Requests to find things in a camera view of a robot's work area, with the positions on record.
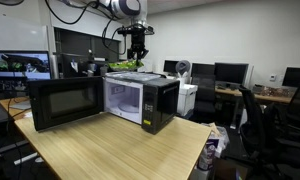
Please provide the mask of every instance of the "microwave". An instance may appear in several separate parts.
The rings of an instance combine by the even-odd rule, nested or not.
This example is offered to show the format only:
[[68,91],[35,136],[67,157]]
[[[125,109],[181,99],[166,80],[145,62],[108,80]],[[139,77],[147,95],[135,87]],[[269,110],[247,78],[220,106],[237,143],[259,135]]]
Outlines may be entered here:
[[84,77],[29,81],[35,129],[109,112],[156,134],[177,113],[177,80]]

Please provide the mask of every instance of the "office desk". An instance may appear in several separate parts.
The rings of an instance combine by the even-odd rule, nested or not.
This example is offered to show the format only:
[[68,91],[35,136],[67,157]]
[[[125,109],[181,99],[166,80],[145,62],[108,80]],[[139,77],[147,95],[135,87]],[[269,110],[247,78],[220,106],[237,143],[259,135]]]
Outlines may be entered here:
[[[228,94],[228,95],[233,95],[234,97],[236,97],[236,103],[235,103],[235,107],[234,107],[234,113],[233,113],[233,117],[232,117],[232,123],[231,123],[231,128],[232,129],[236,129],[236,116],[237,116],[237,111],[239,108],[239,104],[241,101],[241,92],[236,89],[236,90],[231,90],[231,89],[215,89],[216,93],[220,93],[220,94]],[[263,101],[271,101],[271,102],[277,102],[277,103],[285,103],[285,104],[289,104],[291,101],[291,98],[289,97],[276,97],[276,96],[262,96],[262,95],[258,95],[255,94],[254,95],[256,100],[263,100]]]
[[[0,104],[1,106],[6,110],[8,111],[8,104],[9,104],[9,101],[10,101],[10,106],[13,105],[13,104],[16,104],[18,102],[23,102],[23,101],[27,101],[29,100],[28,97],[18,97],[18,98],[12,98],[11,101],[10,99],[3,99],[3,100],[0,100]],[[13,117],[14,120],[18,120],[18,119],[22,119],[24,117],[24,114],[27,113],[27,112],[30,112],[31,109],[29,110],[26,110],[24,111],[24,113],[21,113],[23,112],[23,110],[20,110],[20,109],[14,109],[14,108],[9,108],[9,115],[11,117],[15,116],[16,114],[18,113],[21,113],[21,114],[18,114],[17,116]]]
[[175,117],[158,134],[109,113],[36,132],[15,124],[60,179],[187,179],[210,129]]

